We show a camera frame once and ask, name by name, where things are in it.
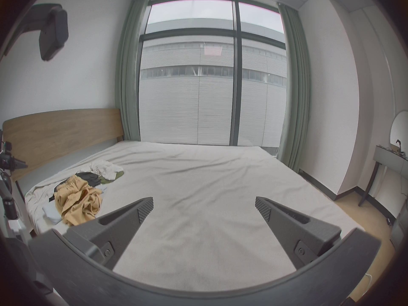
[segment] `wooden floor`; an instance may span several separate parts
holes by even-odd
[[[350,294],[350,297],[357,301],[366,291],[368,284],[370,287],[379,278],[390,260],[395,254],[395,249],[390,242],[391,227],[388,226],[385,217],[368,201],[361,207],[358,206],[360,195],[351,193],[337,200],[335,203],[346,212],[355,222],[359,223],[366,232],[381,240],[381,247],[367,273],[372,275],[373,280],[364,276],[357,287]]]

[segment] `overcast sky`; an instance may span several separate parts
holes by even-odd
[[[280,15],[273,11],[239,3],[241,21],[283,33]],[[232,20],[232,2],[224,0],[181,0],[152,6],[148,24],[185,18],[218,18]]]

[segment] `bed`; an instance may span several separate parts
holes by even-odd
[[[94,160],[122,166],[98,216],[152,196],[154,210],[114,272],[163,288],[221,291],[272,281],[295,268],[255,208],[263,196],[338,225],[361,228],[334,202],[260,147],[122,141],[34,186],[26,195],[37,233],[55,228],[42,206],[55,186]]]

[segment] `mirror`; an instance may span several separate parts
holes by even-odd
[[[390,143],[400,147],[397,140],[401,141],[401,151],[408,152],[408,111],[401,111],[394,119],[391,126]]]

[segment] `headboard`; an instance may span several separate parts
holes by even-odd
[[[34,169],[80,149],[123,135],[119,109],[77,109],[34,113],[3,123],[3,141],[27,163],[13,171],[16,181]]]

